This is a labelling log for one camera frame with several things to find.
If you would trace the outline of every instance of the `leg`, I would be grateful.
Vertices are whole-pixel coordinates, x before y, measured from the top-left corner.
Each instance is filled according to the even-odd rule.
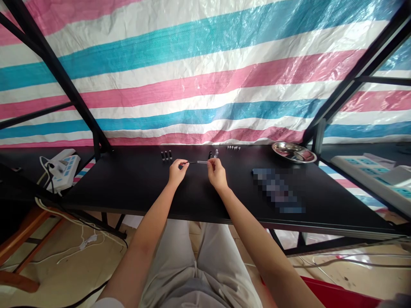
[[[139,307],[153,307],[195,276],[196,260],[187,220],[167,219]]]
[[[262,307],[228,225],[201,223],[201,232],[197,266],[214,291],[234,307]]]

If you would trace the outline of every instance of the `wooden chair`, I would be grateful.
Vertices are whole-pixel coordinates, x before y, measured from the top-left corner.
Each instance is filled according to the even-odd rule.
[[[55,224],[42,239],[31,238],[30,236],[51,216],[52,213],[47,212],[37,206],[33,206],[23,219],[17,232],[15,232],[9,239],[0,245],[0,265],[3,265],[23,243],[36,244],[34,249],[14,269],[13,272],[0,270],[0,284],[16,287],[29,293],[34,293],[37,291],[40,284],[32,279],[21,276],[20,273],[25,266],[30,263],[36,253],[44,246],[46,241],[64,223],[65,219],[60,219],[60,221],[58,221],[58,223]]]

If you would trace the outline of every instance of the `blue stripe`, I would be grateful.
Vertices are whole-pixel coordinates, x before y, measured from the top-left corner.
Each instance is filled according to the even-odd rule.
[[[378,201],[377,199],[373,197],[362,196],[362,195],[354,195],[354,196],[367,206],[386,207],[380,201]]]
[[[404,70],[411,71],[411,38],[381,66],[380,71]]]
[[[235,103],[214,109],[184,110],[145,118],[105,118],[97,119],[97,122],[102,130],[148,130],[175,124],[207,124],[221,119],[277,119],[284,116],[312,118],[324,102],[325,100],[314,99],[287,102]],[[89,129],[83,120],[25,125],[0,130],[0,139],[86,130]]]
[[[319,167],[322,171],[324,171],[327,174],[338,174],[338,172],[333,170],[331,167],[328,167],[328,166],[319,166]]]
[[[339,125],[327,127],[324,137],[378,138],[389,135],[411,135],[411,121],[386,125]]]
[[[127,71],[313,30],[386,20],[400,3],[400,0],[280,1],[90,47],[60,57],[60,61],[71,79]],[[55,82],[43,63],[2,68],[0,80],[3,80],[0,91]]]

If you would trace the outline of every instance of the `metal bowl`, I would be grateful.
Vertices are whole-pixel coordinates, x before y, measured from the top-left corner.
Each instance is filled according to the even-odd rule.
[[[295,143],[277,141],[271,147],[276,154],[293,163],[313,163],[317,160],[317,155]]]

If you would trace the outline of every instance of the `floor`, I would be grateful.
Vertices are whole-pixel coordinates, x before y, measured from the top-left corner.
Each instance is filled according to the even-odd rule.
[[[118,215],[109,215],[109,223],[111,225],[115,225],[117,219]],[[34,237],[41,238],[44,236],[55,222],[56,218],[49,219]],[[234,227],[229,227],[244,263],[253,264]],[[126,225],[123,225],[121,230],[127,232],[128,241],[135,232],[135,229]],[[83,231],[83,237],[85,239],[94,234],[94,230],[90,228],[84,228]],[[0,286],[0,308],[21,305],[45,308],[63,307],[83,298],[90,291],[109,279],[124,255],[126,251],[125,247],[109,238],[103,238],[102,235],[98,235],[95,242],[90,243],[85,250],[79,251],[78,246],[83,241],[81,239],[81,232],[82,228],[80,226],[69,222],[64,223],[36,255],[34,261],[41,261],[58,252],[64,252],[68,248],[73,249],[58,256],[51,257],[41,263],[29,264],[23,270],[22,275],[41,282],[40,288],[36,293],[30,294],[11,287]],[[193,252],[197,253],[200,240],[200,228],[194,222],[190,222],[190,239]],[[25,243],[3,267],[18,263],[32,248],[32,244]],[[60,263],[57,264],[61,258],[77,251],[79,252],[62,259]],[[411,255],[401,247],[394,245],[369,247],[362,250],[362,252],[364,251],[379,254]],[[312,264],[313,261],[322,263],[332,258],[334,257],[317,256],[313,259],[313,256],[304,256],[301,258],[290,258],[290,261],[294,265],[307,265]],[[393,257],[381,258],[372,256],[370,257],[370,262],[411,265],[410,259]],[[261,283],[256,267],[247,265],[247,269],[263,302],[263,306],[265,308],[275,307],[273,300]],[[411,275],[409,270],[376,267],[367,268],[349,262],[337,262],[330,266],[323,267],[322,270],[323,272],[319,268],[297,269],[301,276],[337,284],[347,290],[381,299],[391,299],[396,293],[411,294]],[[99,294],[100,292],[94,294],[80,307],[90,307]]]

